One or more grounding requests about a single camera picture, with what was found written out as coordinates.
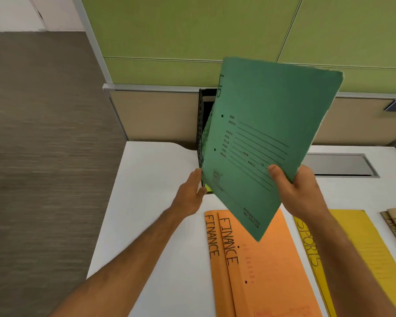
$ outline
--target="beige partition panel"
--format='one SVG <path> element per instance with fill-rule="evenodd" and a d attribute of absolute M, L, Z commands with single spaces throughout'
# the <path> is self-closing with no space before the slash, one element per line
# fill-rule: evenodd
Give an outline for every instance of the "beige partition panel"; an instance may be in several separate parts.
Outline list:
<path fill-rule="evenodd" d="M 169 141 L 194 149 L 198 94 L 110 91 L 129 140 Z M 379 145 L 396 139 L 396 112 L 384 112 L 392 101 L 336 98 L 314 144 Z"/>
<path fill-rule="evenodd" d="M 396 112 L 383 111 L 393 100 L 336 98 L 314 144 L 385 146 L 396 139 Z"/>
<path fill-rule="evenodd" d="M 110 95 L 129 140 L 195 148 L 197 93 L 111 91 Z"/>

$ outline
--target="person's left arm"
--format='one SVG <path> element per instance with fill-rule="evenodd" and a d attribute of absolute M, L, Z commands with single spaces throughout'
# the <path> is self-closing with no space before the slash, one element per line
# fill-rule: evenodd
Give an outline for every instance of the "person's left arm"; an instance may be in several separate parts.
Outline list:
<path fill-rule="evenodd" d="M 132 310 L 164 247 L 184 218 L 198 211 L 206 188 L 201 170 L 183 183 L 172 205 L 112 261 L 77 287 L 51 317 L 121 316 Z"/>

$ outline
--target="person's left hand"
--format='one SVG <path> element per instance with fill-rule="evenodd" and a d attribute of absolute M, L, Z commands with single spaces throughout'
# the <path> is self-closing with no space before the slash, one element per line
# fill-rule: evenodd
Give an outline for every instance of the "person's left hand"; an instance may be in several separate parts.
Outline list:
<path fill-rule="evenodd" d="M 191 172 L 188 180 L 180 185 L 176 197 L 174 197 L 170 206 L 170 208 L 181 215 L 182 218 L 196 213 L 201 206 L 202 198 L 207 193 L 205 187 L 198 189 L 199 183 L 201 182 L 201 173 L 202 170 L 200 168 Z"/>

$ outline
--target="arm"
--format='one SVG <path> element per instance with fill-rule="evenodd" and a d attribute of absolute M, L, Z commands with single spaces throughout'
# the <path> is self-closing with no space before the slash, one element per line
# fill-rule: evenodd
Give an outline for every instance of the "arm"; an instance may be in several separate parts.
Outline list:
<path fill-rule="evenodd" d="M 176 228 L 201 206 L 207 190 L 198 190 L 200 181 L 201 170 L 196 169 L 179 187 L 172 205 L 116 258 L 76 288 L 51 317 L 126 317 Z"/>
<path fill-rule="evenodd" d="M 312 170 L 301 166 L 293 184 L 278 166 L 269 172 L 286 210 L 310 229 L 338 317 L 396 317 L 396 308 L 328 211 Z"/>

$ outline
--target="person's right arm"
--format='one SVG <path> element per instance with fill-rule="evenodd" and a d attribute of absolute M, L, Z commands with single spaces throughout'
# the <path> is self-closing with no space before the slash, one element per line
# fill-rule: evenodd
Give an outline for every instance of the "person's right arm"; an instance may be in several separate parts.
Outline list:
<path fill-rule="evenodd" d="M 275 165 L 269 172 L 286 210 L 310 229 L 338 317 L 396 317 L 396 308 L 330 214 L 312 170 L 301 166 L 293 183 Z"/>

